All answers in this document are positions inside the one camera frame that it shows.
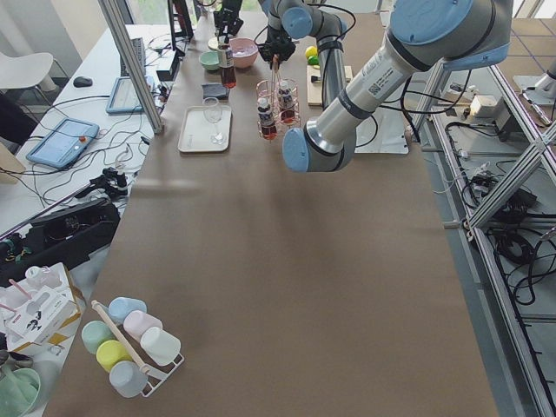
pink straw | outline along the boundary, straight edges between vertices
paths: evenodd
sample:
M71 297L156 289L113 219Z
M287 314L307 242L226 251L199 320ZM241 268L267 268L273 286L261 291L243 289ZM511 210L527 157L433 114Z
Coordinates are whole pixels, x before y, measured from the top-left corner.
M23 295L25 295L27 298L29 298L30 300L33 299L33 297L31 297L31 294L29 294L27 291L25 291L25 290L22 288L22 286L19 285L17 282L15 282L15 281L12 280L12 279L9 279L8 282L9 282L11 285L13 285L14 287L16 287L19 291L21 291L21 293L22 293Z
M0 308L5 308L6 310L9 310L9 311L11 311L11 312L13 312L13 313L17 313L17 311L16 311L14 308L8 307L8 306L4 306L3 304L0 304Z

white desk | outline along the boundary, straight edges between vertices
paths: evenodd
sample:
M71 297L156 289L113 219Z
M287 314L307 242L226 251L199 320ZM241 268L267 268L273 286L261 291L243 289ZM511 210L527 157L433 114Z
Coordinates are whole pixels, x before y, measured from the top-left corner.
M129 26L130 37L143 38L145 46L149 41L159 36L160 40L169 40L169 28L167 26ZM154 62L155 52L147 52L147 64ZM156 64L149 66L147 71L156 77ZM91 50L87 58L83 61L75 75L69 80L67 86L56 99L56 103L72 100L86 96L107 96L110 94L116 77L120 75L120 57L116 46L108 30L104 32L98 40L96 46ZM73 78L76 76L88 76L93 79L93 85L88 88L76 88L73 86ZM76 101L62 104L59 109L67 116L96 123L100 129L109 130L106 136L95 139L83 152L74 168L69 171L59 172L52 175L42 175L36 177L36 186L33 176L23 175L22 180L32 189L36 188L40 194L48 189L59 186L49 192L46 197L57 200L72 191L79 189L86 184L89 179L95 178L102 173L104 168L114 166L116 158L120 155L123 170L128 174L128 182L133 181L133 174L141 167L142 161L148 150L148 146L141 140L141 136L152 137L153 131L149 125L147 117L143 114L109 116L106 111L107 98L94 98L89 100ZM63 118L64 114L56 109L50 110L37 126L33 135L44 136L53 129ZM54 169L27 161L25 156L36 145L36 140L26 142L18 152L17 159L30 172L52 172ZM77 204L79 201L73 200L70 204ZM0 184L0 232L13 227L15 224L34 215L43 208L39 198L20 182L15 185ZM107 248L98 250L91 256L91 261L72 269L71 274L76 281L76 285L83 291L88 298L94 287L96 277L100 272ZM50 392L56 383L73 338L63 343L64 350L55 356L51 352L43 352L34 357L35 366L33 367L40 375L43 383L41 398L37 403L37 408L29 416L38 417L43 414L46 401L50 397Z

white power supply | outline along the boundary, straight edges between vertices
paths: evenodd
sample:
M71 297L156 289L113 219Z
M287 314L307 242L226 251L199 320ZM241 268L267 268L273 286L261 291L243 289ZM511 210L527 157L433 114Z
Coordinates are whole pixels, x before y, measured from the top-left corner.
M493 117L498 100L494 96L475 96L469 108L473 117Z

wall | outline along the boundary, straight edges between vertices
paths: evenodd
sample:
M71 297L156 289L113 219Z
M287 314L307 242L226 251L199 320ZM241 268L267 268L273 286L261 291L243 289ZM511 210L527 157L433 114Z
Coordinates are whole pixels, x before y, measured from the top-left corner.
M69 73L81 64L81 57L50 0L0 0L35 52L51 53ZM14 55L7 40L0 36L0 50Z
M98 0L50 1L77 52L84 59L108 27Z

pink bowl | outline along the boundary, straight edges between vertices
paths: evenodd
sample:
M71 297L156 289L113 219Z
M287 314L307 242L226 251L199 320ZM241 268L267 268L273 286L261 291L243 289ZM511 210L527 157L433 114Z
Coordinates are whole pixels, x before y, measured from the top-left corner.
M246 37L235 37L230 39L229 46L232 48L234 66L236 68L250 67L259 55L259 49L255 42Z

